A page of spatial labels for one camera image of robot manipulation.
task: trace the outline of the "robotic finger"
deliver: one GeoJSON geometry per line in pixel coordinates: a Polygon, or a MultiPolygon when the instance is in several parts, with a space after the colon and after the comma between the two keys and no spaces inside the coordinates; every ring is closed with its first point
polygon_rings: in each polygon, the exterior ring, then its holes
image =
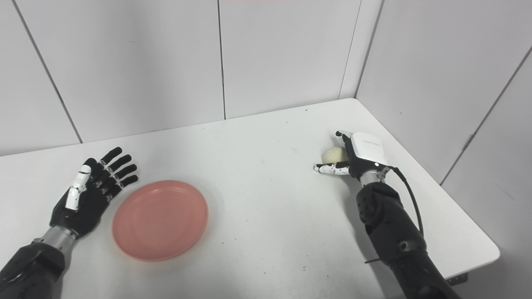
{"type": "Polygon", "coordinates": [[[138,176],[133,175],[126,177],[125,179],[118,182],[114,187],[112,187],[108,192],[105,193],[105,197],[107,198],[107,201],[112,200],[115,196],[117,196],[122,189],[124,189],[126,186],[133,184],[134,182],[138,181],[138,176]]]}
{"type": "Polygon", "coordinates": [[[348,176],[349,175],[349,162],[336,162],[328,164],[316,164],[314,170],[319,173],[325,173],[327,175],[348,176]]]}

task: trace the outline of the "metal wrist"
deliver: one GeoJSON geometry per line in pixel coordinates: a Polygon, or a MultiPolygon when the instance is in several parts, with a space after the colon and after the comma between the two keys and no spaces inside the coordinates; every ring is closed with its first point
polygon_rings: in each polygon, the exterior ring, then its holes
{"type": "Polygon", "coordinates": [[[76,233],[66,227],[59,225],[51,226],[41,238],[34,239],[34,242],[48,244],[66,254],[76,240],[76,233]]]}

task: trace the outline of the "robotic hand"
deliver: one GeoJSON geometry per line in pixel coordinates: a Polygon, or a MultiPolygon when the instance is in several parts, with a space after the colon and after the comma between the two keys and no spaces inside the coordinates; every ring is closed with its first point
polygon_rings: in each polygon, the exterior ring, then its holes
{"type": "Polygon", "coordinates": [[[421,216],[412,189],[401,171],[387,165],[381,141],[370,134],[337,131],[345,143],[348,161],[317,164],[314,169],[332,175],[351,175],[362,189],[356,195],[360,220],[375,251],[394,273],[407,299],[460,299],[439,273],[427,253],[421,216]],[[394,170],[414,202],[419,230],[403,208],[399,194],[385,183],[394,170]]]}
{"type": "Polygon", "coordinates": [[[130,155],[117,147],[99,162],[89,158],[76,175],[70,188],[52,212],[50,228],[42,238],[21,247],[0,271],[0,299],[50,299],[53,286],[60,278],[67,260],[65,256],[75,240],[87,235],[98,225],[109,201],[126,186],[136,182],[137,170],[130,155]]]}

